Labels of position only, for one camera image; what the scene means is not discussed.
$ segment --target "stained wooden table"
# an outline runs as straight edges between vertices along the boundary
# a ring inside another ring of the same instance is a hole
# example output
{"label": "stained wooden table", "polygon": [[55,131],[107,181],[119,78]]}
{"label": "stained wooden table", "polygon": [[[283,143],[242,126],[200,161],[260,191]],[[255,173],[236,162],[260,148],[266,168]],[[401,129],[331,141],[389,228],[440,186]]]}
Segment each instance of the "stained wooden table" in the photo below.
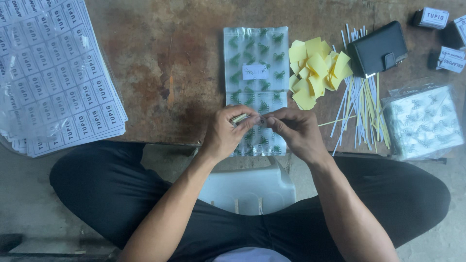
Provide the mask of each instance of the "stained wooden table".
{"label": "stained wooden table", "polygon": [[[289,27],[290,42],[321,36],[343,49],[340,30],[366,26],[369,32],[393,20],[403,27],[408,59],[380,74],[381,98],[387,90],[410,80],[435,76],[455,84],[460,117],[466,73],[428,68],[437,59],[437,30],[410,26],[414,12],[424,6],[448,10],[450,19],[466,14],[463,0],[87,0],[101,48],[121,89],[129,121],[119,141],[200,144],[209,116],[225,105],[223,62],[224,27]],[[313,109],[320,123],[335,120],[343,84],[326,92]],[[355,119],[348,123],[339,152],[354,149]],[[321,132],[329,151],[339,133],[330,138],[332,125]],[[390,153],[384,145],[379,152]]]}

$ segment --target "white plastic stool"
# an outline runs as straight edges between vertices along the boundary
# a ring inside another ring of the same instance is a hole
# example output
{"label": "white plastic stool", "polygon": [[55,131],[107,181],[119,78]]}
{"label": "white plastic stool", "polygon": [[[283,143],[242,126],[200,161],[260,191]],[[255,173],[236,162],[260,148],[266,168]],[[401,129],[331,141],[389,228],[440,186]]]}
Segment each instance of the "white plastic stool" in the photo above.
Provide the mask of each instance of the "white plastic stool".
{"label": "white plastic stool", "polygon": [[243,215],[269,214],[296,202],[296,188],[275,157],[270,166],[212,172],[198,199]]}

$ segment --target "floor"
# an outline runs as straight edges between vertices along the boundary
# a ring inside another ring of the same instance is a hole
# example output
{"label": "floor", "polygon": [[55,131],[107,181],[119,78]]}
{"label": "floor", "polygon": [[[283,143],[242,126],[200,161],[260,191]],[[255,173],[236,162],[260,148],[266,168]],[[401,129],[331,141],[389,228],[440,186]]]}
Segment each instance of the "floor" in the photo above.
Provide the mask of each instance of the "floor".
{"label": "floor", "polygon": [[[460,262],[466,257],[465,150],[446,165],[414,163],[446,183],[452,201],[447,217],[426,234],[398,248],[402,261]],[[107,254],[113,246],[68,211],[54,194],[48,173],[62,155],[58,152],[27,159],[0,146],[0,234],[22,233],[23,244],[13,252]],[[174,181],[189,164],[192,148],[147,145],[143,165]],[[295,155],[278,157],[296,185],[297,199],[316,195],[309,169]],[[268,165],[265,157],[229,158],[217,170]]]}

